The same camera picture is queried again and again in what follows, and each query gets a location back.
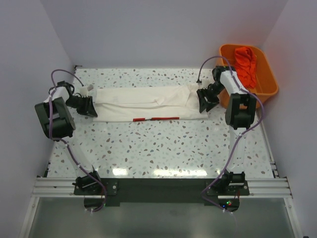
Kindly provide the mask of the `white coca-cola t shirt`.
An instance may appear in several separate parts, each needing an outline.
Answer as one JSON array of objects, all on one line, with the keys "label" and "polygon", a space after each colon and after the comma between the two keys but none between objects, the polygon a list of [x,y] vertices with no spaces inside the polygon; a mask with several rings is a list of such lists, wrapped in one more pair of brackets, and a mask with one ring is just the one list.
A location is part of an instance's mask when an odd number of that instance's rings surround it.
[{"label": "white coca-cola t shirt", "polygon": [[97,90],[95,122],[132,122],[135,119],[207,119],[199,112],[195,84],[163,87],[104,88]]}]

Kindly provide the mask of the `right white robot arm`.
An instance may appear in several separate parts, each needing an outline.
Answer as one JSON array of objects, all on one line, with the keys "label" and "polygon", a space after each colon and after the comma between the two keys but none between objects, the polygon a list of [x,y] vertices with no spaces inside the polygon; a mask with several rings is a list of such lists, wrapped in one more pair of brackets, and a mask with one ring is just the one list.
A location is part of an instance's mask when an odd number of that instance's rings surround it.
[{"label": "right white robot arm", "polygon": [[220,102],[219,94],[226,90],[229,102],[225,112],[225,122],[229,126],[229,159],[222,175],[221,190],[227,195],[238,189],[238,183],[245,180],[244,153],[246,131],[255,119],[257,99],[238,80],[236,71],[228,66],[216,66],[212,70],[214,83],[197,90],[199,112],[209,112]]}]

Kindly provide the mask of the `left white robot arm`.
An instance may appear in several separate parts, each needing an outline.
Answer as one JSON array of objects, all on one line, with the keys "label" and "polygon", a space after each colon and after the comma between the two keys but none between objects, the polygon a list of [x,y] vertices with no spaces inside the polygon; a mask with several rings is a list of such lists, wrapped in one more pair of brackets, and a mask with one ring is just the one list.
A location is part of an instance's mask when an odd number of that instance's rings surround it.
[{"label": "left white robot arm", "polygon": [[103,188],[98,172],[88,161],[73,134],[76,129],[74,118],[68,108],[82,116],[96,118],[97,112],[92,96],[74,93],[74,86],[65,81],[49,90],[48,98],[35,105],[35,111],[45,136],[61,143],[65,154],[76,172],[75,185],[91,194],[98,194]]}]

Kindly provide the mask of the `orange t shirt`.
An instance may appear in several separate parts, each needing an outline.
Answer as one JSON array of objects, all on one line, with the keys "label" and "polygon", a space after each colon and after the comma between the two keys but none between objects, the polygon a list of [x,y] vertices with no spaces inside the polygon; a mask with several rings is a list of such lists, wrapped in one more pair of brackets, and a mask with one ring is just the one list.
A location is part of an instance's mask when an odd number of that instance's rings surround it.
[{"label": "orange t shirt", "polygon": [[234,50],[235,70],[244,87],[254,89],[257,84],[257,56],[250,47],[240,47]]}]

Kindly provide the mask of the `orange plastic basket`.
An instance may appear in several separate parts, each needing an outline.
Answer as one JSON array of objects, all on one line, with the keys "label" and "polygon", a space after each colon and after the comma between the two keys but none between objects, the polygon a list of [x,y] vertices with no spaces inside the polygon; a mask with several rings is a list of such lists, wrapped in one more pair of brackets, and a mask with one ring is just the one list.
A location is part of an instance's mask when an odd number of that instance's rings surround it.
[{"label": "orange plastic basket", "polygon": [[[227,66],[230,64],[232,67],[234,67],[236,64],[235,50],[242,47],[243,45],[237,44],[224,44],[220,46],[220,56],[225,57],[228,61],[225,61],[224,59],[218,59],[216,61],[216,65]],[[279,87],[263,51],[255,46],[248,47],[252,50],[256,57],[256,84],[254,88],[248,88],[248,90],[256,94],[262,103],[265,103],[268,99],[277,94]]]}]

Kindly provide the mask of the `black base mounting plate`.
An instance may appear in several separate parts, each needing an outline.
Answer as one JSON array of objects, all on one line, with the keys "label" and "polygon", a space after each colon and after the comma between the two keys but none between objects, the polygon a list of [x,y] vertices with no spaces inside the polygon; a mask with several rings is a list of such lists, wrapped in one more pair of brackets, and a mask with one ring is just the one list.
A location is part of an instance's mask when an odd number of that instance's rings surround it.
[{"label": "black base mounting plate", "polygon": [[77,178],[74,195],[84,197],[85,208],[122,203],[203,203],[235,210],[240,196],[250,195],[247,181],[206,178]]}]

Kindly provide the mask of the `aluminium frame rail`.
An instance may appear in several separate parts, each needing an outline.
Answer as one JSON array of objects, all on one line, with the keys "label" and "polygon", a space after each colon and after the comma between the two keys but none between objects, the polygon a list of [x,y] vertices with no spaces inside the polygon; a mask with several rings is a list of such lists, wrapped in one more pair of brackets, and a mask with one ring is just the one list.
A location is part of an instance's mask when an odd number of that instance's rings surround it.
[{"label": "aluminium frame rail", "polygon": [[[82,191],[75,184],[73,178],[37,178],[33,195],[38,197],[54,196],[100,196],[98,191]],[[125,189],[136,192],[149,193],[150,191],[162,193],[164,191],[201,192],[207,188],[208,196],[221,198],[233,197],[239,194],[242,197],[254,198],[291,198],[292,193],[286,178],[255,178],[247,179],[243,185],[234,183],[224,191],[211,188],[211,179],[206,178],[103,178],[101,183],[105,186],[108,196],[116,196]]]}]

